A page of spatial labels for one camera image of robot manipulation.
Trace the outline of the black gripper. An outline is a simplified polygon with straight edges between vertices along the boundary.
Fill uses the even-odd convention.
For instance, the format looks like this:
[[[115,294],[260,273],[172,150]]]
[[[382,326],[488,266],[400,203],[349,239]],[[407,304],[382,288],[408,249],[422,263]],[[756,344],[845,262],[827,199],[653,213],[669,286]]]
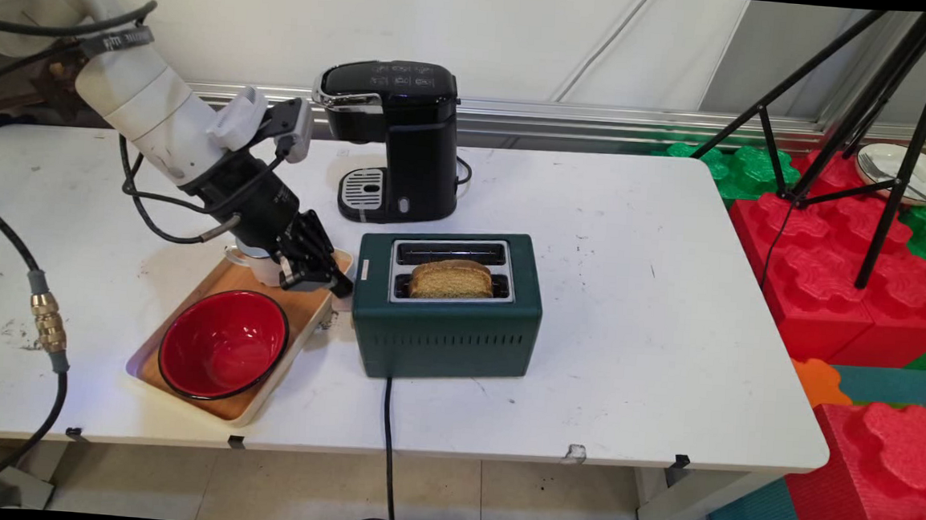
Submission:
[[[249,152],[228,152],[213,167],[185,184],[185,194],[208,208],[221,204],[268,168]],[[231,232],[240,242],[276,253],[279,286],[285,292],[327,289],[337,298],[353,294],[354,283],[335,260],[334,248],[312,209],[300,213],[300,201],[283,180],[270,173],[211,216],[225,222],[232,213],[240,224]],[[296,221],[295,243],[291,225]]]

